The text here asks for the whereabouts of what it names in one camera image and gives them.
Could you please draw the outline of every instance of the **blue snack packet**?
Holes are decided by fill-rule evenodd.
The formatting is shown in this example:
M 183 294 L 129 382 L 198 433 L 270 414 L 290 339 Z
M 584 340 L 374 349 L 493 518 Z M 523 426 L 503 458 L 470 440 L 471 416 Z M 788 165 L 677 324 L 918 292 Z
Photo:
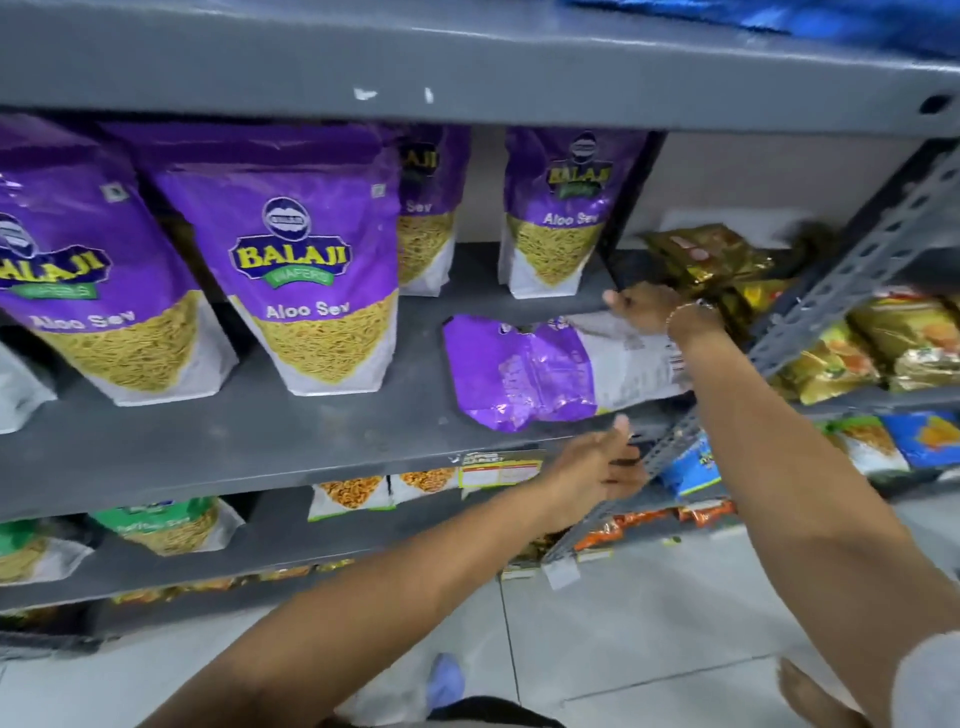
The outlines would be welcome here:
M 660 474 L 663 485 L 675 496 L 685 496 L 720 482 L 720 471 L 713 462 L 707 435 Z
M 960 463 L 960 426 L 952 412 L 911 412 L 880 419 L 910 467 Z

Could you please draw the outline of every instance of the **foot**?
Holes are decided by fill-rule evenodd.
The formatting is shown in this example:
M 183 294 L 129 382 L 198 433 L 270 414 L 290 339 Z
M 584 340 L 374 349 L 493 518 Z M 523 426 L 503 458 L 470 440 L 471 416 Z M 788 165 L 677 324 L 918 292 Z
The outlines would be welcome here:
M 426 684 L 427 711 L 445 708 L 463 699 L 466 681 L 457 658 L 449 652 L 441 652 L 430 668 Z
M 777 679 L 787 705 L 814 728 L 870 728 L 866 717 L 833 697 L 786 658 L 780 658 Z

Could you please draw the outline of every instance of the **purple snack packet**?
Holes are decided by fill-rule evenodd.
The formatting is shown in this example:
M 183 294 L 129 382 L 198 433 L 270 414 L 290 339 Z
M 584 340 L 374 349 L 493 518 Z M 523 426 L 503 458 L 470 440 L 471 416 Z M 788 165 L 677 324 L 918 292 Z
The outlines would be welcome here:
M 501 432 L 532 420 L 583 420 L 689 389 L 668 337 L 638 333 L 609 311 L 521 327 L 454 316 L 444 341 L 460 408 Z
M 0 306 L 117 404 L 216 393 L 236 354 L 117 149 L 0 116 Z
M 189 221 L 295 395 L 374 392 L 396 342 L 399 163 L 375 125 L 108 124 Z
M 507 130 L 498 275 L 515 298 L 572 296 L 646 132 Z
M 401 296 L 439 296 L 449 280 L 455 217 L 464 196 L 470 128 L 438 124 L 400 127 Z

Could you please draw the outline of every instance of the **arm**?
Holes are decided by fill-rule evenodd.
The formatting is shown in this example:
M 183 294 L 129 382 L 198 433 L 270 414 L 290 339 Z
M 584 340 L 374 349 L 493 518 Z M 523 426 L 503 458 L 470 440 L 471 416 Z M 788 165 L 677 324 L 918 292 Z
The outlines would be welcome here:
M 684 302 L 644 283 L 605 300 L 651 332 L 666 332 Z M 847 456 L 767 385 L 716 314 L 686 306 L 669 333 L 767 576 L 874 725 L 889 725 L 897 665 L 925 638 L 960 629 L 960 593 Z
M 619 416 L 533 480 L 364 559 L 254 625 L 141 728 L 312 728 L 544 533 L 646 479 Z

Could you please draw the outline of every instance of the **snack packet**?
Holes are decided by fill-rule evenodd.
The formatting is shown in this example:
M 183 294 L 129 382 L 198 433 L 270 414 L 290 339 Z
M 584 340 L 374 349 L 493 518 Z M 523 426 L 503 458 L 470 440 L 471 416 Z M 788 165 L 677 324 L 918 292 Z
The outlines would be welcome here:
M 459 468 L 437 468 L 432 471 L 399 473 L 390 476 L 390 495 L 394 503 L 420 496 L 429 496 L 460 484 Z
M 470 159 L 470 127 L 406 124 L 397 146 L 400 295 L 439 296 L 453 262 L 455 215 Z
M 850 318 L 882 357 L 891 391 L 960 384 L 960 330 L 936 299 L 892 286 Z
M 459 315 L 444 325 L 460 408 L 516 432 L 532 420 L 573 422 L 689 389 L 664 335 L 644 335 L 609 311 L 514 327 Z
M 815 404 L 880 381 L 866 351 L 858 346 L 850 327 L 839 321 L 820 334 L 817 342 L 781 371 L 802 404 Z
M 362 509 L 389 510 L 394 507 L 394 501 L 388 483 L 385 475 L 374 475 L 315 485 L 307 520 L 319 521 Z
M 720 482 L 720 471 L 713 461 L 707 435 L 667 466 L 660 479 L 675 496 L 685 496 Z
M 882 415 L 897 448 L 912 468 L 960 463 L 960 426 L 952 412 L 910 412 Z
M 313 564 L 305 567 L 290 567 L 288 569 L 276 569 L 273 571 L 262 571 L 256 578 L 259 581 L 282 581 L 283 579 L 297 579 L 301 576 L 308 576 L 313 570 Z
M 824 434 L 868 477 L 908 473 L 903 455 L 879 417 L 847 417 L 824 425 Z
M 110 508 L 91 513 L 90 518 L 158 556 L 219 551 L 244 524 L 237 512 L 217 497 Z
M 0 306 L 116 404 L 216 394 L 236 354 L 130 162 L 0 115 Z
M 678 288 L 687 293 L 760 279 L 776 265 L 769 251 L 754 248 L 723 225 L 651 232 L 645 239 L 650 250 L 663 259 Z
M 93 553 L 89 546 L 57 538 L 56 533 L 37 519 L 0 523 L 0 586 L 60 581 Z
M 595 531 L 590 531 L 584 538 L 582 538 L 577 545 L 573 547 L 574 551 L 583 551 L 587 548 L 592 548 L 593 546 L 600 546 L 601 544 L 610 544 L 614 541 L 619 541 L 623 538 L 623 529 L 620 527 L 620 524 L 616 522 L 616 519 L 609 519 L 604 523 L 600 528 Z
M 572 296 L 646 132 L 511 127 L 498 279 L 514 298 Z
M 399 160 L 373 124 L 107 124 L 193 226 L 299 396 L 375 392 L 396 344 Z

